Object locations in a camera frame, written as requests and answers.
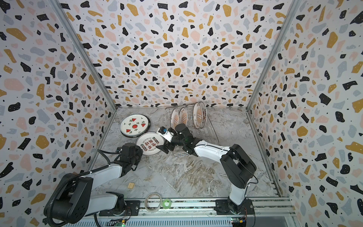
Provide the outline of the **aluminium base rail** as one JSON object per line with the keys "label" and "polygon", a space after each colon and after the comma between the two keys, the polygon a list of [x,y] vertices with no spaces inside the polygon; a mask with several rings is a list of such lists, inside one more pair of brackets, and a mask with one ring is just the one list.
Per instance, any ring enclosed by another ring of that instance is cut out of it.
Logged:
{"label": "aluminium base rail", "polygon": [[299,223],[291,202],[280,197],[249,198],[254,206],[253,215],[217,215],[216,200],[225,198],[172,198],[170,209],[156,213],[145,210],[145,199],[140,200],[138,216],[101,217],[85,216],[75,227],[298,227]]}

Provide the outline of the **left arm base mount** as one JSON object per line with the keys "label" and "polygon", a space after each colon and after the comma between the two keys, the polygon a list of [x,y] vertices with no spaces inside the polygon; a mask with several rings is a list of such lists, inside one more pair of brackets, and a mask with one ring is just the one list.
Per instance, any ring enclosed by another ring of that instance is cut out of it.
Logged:
{"label": "left arm base mount", "polygon": [[99,212],[101,217],[131,217],[138,216],[140,210],[140,200],[125,200],[123,203],[116,203],[116,207],[110,210]]}

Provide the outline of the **green tape roll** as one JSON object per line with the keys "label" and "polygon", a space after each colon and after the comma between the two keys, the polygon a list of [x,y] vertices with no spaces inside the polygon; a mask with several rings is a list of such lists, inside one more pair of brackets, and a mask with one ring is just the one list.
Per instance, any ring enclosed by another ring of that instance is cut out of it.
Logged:
{"label": "green tape roll", "polygon": [[172,201],[169,198],[166,198],[162,201],[163,209],[170,209],[172,206]]}

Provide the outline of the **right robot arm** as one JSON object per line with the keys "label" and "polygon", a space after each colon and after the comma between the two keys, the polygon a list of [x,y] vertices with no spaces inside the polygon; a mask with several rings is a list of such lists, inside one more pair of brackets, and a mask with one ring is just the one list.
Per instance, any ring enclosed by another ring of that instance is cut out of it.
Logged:
{"label": "right robot arm", "polygon": [[157,134],[164,138],[164,144],[157,146],[164,153],[173,151],[175,147],[181,147],[189,155],[207,158],[222,165],[229,181],[231,190],[227,199],[228,208],[223,213],[239,214],[243,211],[243,204],[249,185],[253,183],[256,165],[237,144],[223,147],[208,143],[196,138],[185,124],[179,124],[174,129],[160,127]]}

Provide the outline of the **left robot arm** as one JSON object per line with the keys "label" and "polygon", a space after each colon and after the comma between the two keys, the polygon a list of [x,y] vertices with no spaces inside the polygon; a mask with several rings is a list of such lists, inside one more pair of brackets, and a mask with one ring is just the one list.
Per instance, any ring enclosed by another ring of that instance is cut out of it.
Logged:
{"label": "left robot arm", "polygon": [[97,187],[135,171],[141,161],[143,150],[134,143],[118,147],[110,160],[109,151],[97,151],[106,160],[106,165],[79,174],[66,174],[62,177],[49,201],[44,207],[44,223],[50,227],[75,224],[85,216],[94,216],[102,211],[121,215],[128,211],[124,195],[106,192],[105,195],[92,196]]}

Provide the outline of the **orange sunburst plate front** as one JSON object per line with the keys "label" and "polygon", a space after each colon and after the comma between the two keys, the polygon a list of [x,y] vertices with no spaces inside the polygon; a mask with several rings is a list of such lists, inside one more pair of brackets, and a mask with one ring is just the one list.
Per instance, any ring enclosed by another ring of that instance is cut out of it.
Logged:
{"label": "orange sunburst plate front", "polygon": [[176,108],[174,108],[171,115],[171,127],[174,129],[178,124],[179,124],[179,112]]}

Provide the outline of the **green rim eat plate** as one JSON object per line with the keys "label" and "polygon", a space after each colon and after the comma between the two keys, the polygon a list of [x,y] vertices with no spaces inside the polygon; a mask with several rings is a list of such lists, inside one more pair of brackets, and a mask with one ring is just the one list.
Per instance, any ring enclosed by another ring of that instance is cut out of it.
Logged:
{"label": "green rim eat plate", "polygon": [[156,132],[148,132],[137,139],[136,145],[142,149],[144,156],[153,156],[161,151],[157,146],[164,145],[164,138]]}

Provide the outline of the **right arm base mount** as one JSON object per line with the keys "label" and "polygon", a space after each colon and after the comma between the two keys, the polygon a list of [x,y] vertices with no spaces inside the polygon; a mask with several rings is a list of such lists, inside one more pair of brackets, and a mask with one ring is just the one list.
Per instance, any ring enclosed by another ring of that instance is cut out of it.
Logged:
{"label": "right arm base mount", "polygon": [[230,199],[216,200],[214,210],[217,215],[253,215],[255,214],[252,201],[246,198],[240,205],[234,204]]}

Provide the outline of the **clear tape roll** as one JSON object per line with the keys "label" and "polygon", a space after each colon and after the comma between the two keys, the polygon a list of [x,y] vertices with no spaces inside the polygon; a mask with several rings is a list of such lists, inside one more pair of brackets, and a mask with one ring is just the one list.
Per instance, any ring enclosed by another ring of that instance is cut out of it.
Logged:
{"label": "clear tape roll", "polygon": [[158,193],[150,193],[144,200],[144,206],[147,212],[158,212],[162,207],[161,195]]}

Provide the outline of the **orange sunburst plate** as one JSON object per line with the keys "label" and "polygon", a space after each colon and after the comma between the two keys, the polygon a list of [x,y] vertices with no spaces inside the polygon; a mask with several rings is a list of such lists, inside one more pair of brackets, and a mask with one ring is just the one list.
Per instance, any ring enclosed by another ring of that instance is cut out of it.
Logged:
{"label": "orange sunburst plate", "polygon": [[196,129],[200,129],[203,121],[203,114],[200,103],[195,103],[192,113],[193,124]]}
{"label": "orange sunburst plate", "polygon": [[188,123],[188,112],[185,107],[179,110],[179,124],[187,125]]}
{"label": "orange sunburst plate", "polygon": [[171,115],[171,127],[174,129],[178,124],[179,124],[179,112],[176,108],[174,108]]}

